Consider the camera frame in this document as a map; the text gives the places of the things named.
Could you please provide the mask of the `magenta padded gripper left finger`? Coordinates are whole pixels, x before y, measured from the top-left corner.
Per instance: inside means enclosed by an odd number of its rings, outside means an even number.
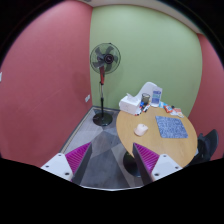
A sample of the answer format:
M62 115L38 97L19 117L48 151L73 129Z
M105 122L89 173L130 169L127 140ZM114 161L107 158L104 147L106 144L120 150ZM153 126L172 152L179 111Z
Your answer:
M91 154L92 143L89 142L67 154L56 154L42 166L42 169L79 185L84 176Z

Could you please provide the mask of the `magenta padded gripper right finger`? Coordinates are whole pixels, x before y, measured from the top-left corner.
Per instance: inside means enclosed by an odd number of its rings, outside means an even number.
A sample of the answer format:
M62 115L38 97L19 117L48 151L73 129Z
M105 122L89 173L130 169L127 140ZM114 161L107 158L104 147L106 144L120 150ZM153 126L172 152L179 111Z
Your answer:
M134 143L132 152L144 185L182 169L167 154L159 155L140 144Z

